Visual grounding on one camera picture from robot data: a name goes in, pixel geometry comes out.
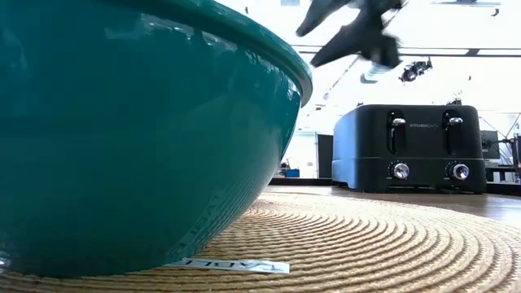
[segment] bowl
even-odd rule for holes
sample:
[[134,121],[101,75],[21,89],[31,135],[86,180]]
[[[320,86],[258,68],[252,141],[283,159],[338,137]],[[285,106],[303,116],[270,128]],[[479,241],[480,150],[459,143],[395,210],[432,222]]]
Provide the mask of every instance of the bowl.
[[192,256],[267,186],[312,92],[211,0],[0,4],[0,264],[71,278]]

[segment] label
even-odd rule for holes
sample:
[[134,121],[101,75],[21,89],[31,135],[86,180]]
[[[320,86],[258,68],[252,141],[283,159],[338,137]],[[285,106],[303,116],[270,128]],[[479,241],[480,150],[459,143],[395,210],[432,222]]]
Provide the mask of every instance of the label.
[[267,260],[205,260],[185,258],[165,265],[169,268],[225,269],[257,273],[290,273],[290,264]]
[[413,123],[409,124],[409,127],[411,128],[425,128],[425,129],[433,129],[438,128],[439,125],[437,124],[427,124],[427,123]]

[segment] toaster slot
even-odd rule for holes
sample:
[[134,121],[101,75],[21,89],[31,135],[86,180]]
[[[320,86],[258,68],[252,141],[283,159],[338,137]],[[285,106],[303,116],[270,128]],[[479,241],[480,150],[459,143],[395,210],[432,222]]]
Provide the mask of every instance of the toaster slot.
[[405,149],[405,117],[402,111],[387,114],[387,149],[392,154],[400,154]]
[[443,114],[445,150],[449,155],[455,155],[462,147],[462,124],[461,115],[455,110],[445,111]]

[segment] bowl rim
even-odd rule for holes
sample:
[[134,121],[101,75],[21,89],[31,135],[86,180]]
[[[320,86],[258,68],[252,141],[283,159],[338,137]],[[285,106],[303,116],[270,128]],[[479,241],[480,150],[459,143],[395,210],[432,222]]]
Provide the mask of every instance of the bowl rim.
[[136,7],[167,20],[187,24],[207,33],[259,51],[281,68],[300,91],[300,107],[311,99],[312,73],[308,64],[283,39],[261,24],[214,0],[104,0]]

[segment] wooden floor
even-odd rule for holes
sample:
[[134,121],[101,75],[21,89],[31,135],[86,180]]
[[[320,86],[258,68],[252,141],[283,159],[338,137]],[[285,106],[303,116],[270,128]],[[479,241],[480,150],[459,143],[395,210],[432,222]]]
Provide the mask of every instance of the wooden floor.
[[357,199],[387,200],[413,203],[429,207],[446,208],[456,212],[484,216],[521,228],[521,197],[507,195],[433,195],[433,194],[365,194],[339,187],[268,186],[267,192],[301,192],[335,195]]

